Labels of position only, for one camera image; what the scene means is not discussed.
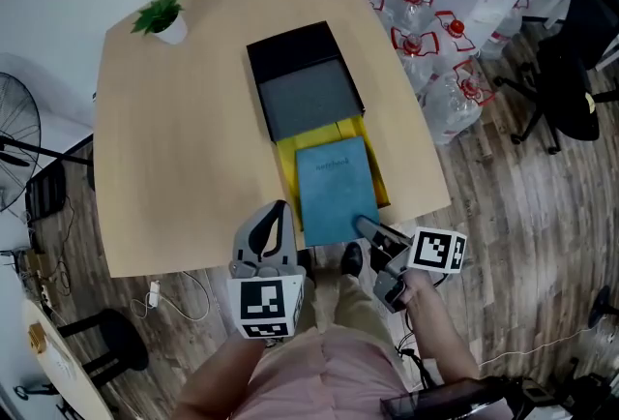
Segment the black and yellow box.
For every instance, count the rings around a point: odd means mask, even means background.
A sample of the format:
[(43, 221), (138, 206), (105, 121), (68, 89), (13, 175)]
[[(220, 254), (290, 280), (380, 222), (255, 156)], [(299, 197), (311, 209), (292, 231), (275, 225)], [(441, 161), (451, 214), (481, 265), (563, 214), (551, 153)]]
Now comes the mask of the black and yellow box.
[(325, 21), (247, 46), (269, 137), (301, 213), (296, 152), (341, 139), (364, 139), (377, 206), (390, 204), (364, 123), (365, 106)]

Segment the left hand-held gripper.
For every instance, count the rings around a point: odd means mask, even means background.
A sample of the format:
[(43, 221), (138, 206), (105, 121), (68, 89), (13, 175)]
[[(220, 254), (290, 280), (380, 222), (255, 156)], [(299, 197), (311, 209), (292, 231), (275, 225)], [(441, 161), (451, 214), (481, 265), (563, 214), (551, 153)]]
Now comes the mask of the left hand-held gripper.
[[(306, 270), (294, 264), (292, 211), (276, 200), (260, 207), (237, 230), (235, 260), (227, 281), (232, 317), (251, 340), (279, 340), (295, 333), (305, 296)], [(275, 265), (258, 265), (263, 261)]]

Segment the person's khaki trousers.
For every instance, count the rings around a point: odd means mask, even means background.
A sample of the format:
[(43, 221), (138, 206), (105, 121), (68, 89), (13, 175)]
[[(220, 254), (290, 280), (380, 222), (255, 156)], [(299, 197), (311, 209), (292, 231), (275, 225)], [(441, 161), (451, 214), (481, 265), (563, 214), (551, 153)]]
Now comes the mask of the person's khaki trousers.
[[(326, 331), (334, 331), (338, 335), (375, 345), (389, 359), (398, 360), (391, 334), (358, 279), (351, 275), (341, 275), (337, 278), (337, 282), (339, 283), (339, 298), (333, 323), (326, 328)], [(305, 278), (304, 301), (295, 337), (300, 337), (310, 329), (318, 327), (313, 306), (315, 287), (315, 282), (310, 278)]]

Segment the black slatted floor rack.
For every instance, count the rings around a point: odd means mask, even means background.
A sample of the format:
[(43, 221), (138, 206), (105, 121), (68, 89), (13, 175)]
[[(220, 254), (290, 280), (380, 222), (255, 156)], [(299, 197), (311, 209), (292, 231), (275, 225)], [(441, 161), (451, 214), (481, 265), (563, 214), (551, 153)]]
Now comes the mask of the black slatted floor rack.
[(66, 174), (61, 162), (54, 162), (30, 179), (25, 190), (26, 211), (38, 221), (64, 209)]

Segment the blue notebook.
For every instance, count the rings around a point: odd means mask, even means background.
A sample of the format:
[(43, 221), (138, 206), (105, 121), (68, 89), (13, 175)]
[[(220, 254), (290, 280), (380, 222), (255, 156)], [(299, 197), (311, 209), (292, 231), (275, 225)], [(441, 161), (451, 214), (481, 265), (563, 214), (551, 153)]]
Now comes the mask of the blue notebook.
[(379, 220), (368, 154), (360, 136), (302, 149), (296, 161), (308, 246), (353, 241), (359, 237), (358, 217)]

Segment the black office chair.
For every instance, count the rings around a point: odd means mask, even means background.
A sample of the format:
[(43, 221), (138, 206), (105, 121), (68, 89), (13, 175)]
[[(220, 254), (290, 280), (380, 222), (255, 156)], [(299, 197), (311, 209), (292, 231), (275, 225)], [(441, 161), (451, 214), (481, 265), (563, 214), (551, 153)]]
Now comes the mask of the black office chair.
[(513, 144), (525, 141), (541, 118), (553, 139), (550, 155), (561, 151), (558, 133), (580, 141), (599, 138), (596, 105), (619, 102), (619, 81), (614, 90), (594, 95), (588, 72), (618, 36), (619, 0), (570, 0), (560, 31), (539, 43), (537, 63), (519, 66), (526, 82), (493, 79), (495, 86), (507, 85), (535, 104), (526, 129), (511, 135)]

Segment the green plant in white pot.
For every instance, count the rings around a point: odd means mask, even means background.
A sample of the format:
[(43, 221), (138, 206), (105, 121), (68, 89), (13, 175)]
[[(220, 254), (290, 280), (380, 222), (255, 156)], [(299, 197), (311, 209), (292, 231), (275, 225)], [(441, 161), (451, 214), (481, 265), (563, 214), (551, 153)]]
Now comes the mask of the green plant in white pot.
[(177, 45), (188, 33), (182, 11), (179, 0), (153, 0), (138, 12), (132, 32), (144, 36), (152, 34), (163, 42)]

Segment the person's right hand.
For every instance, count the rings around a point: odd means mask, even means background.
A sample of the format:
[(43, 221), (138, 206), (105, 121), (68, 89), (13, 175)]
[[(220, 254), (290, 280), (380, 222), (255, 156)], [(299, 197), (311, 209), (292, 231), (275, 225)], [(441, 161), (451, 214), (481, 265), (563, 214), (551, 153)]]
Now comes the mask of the person's right hand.
[(403, 274), (405, 290), (400, 296), (400, 301), (407, 306), (411, 300), (423, 289), (433, 288), (433, 282), (429, 272), (410, 268)]

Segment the black standing fan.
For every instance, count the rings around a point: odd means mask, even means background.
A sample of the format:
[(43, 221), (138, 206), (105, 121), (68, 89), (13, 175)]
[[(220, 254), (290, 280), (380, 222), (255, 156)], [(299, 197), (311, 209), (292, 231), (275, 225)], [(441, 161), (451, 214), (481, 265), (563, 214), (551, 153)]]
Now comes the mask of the black standing fan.
[(41, 118), (35, 100), (16, 77), (0, 72), (0, 212), (8, 210), (27, 191), (44, 155), (85, 165), (94, 171), (94, 161), (41, 146)]

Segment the person's right forearm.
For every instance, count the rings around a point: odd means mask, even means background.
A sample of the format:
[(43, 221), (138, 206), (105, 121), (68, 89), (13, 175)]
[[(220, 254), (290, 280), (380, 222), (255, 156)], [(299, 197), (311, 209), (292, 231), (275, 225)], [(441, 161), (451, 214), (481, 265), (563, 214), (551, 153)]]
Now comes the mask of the person's right forearm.
[(409, 288), (407, 314), (422, 359), (433, 359), (445, 383), (479, 379), (480, 368), (433, 285)]

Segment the person's pink shirt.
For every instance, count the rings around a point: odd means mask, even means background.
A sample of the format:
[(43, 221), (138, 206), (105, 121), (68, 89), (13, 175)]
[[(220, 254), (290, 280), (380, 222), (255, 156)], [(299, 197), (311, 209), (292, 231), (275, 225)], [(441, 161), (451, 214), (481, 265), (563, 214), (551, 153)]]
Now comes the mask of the person's pink shirt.
[(383, 420), (407, 392), (395, 350), (342, 326), (312, 328), (264, 355), (230, 420)]

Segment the person's black shoe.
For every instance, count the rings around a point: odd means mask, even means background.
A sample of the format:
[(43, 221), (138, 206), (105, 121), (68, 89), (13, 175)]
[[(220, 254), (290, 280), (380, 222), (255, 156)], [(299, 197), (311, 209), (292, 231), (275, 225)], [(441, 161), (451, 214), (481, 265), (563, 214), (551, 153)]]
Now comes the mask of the person's black shoe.
[(340, 260), (340, 272), (342, 275), (359, 278), (363, 269), (364, 259), (360, 245), (356, 242), (349, 243)]

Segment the person's left forearm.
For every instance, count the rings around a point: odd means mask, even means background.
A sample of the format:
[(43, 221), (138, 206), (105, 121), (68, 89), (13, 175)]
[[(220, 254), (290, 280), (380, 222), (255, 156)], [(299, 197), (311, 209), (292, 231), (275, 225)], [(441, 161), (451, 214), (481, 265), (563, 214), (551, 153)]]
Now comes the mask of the person's left forearm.
[(227, 420), (242, 402), (265, 350), (235, 332), (187, 380), (171, 420)]

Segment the black battery pack device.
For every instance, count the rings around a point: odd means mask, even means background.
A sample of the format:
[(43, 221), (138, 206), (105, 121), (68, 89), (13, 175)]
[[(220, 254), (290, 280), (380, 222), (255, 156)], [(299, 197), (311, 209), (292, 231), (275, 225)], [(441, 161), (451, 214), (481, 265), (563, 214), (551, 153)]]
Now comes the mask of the black battery pack device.
[(498, 405), (516, 390), (505, 376), (463, 378), (450, 384), (380, 401), (386, 420), (464, 420)]

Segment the cluster of clear water jugs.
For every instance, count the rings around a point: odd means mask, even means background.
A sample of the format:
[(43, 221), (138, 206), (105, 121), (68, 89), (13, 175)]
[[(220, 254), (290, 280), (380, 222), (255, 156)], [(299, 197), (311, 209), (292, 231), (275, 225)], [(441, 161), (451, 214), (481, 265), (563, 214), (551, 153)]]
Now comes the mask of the cluster of clear water jugs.
[(368, 0), (424, 114), (433, 142), (450, 143), (494, 99), (472, 24), (434, 0)]

